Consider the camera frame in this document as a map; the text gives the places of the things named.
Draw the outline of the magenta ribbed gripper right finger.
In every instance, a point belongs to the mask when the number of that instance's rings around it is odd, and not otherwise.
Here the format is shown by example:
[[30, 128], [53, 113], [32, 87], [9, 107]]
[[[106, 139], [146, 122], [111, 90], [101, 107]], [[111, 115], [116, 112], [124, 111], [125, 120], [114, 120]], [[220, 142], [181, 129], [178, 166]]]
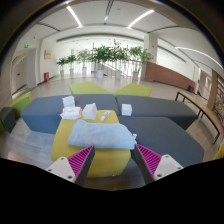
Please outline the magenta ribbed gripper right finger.
[[134, 155], [146, 184], [164, 178], [183, 168], [170, 155], [159, 155], [139, 144], [135, 145]]

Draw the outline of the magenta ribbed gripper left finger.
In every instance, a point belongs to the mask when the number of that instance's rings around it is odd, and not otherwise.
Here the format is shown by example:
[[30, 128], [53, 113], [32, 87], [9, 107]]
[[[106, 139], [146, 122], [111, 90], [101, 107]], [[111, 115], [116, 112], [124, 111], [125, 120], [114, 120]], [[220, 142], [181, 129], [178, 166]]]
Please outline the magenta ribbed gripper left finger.
[[68, 158], [59, 157], [47, 168], [47, 171], [78, 186], [83, 186], [94, 156], [94, 146], [88, 146]]

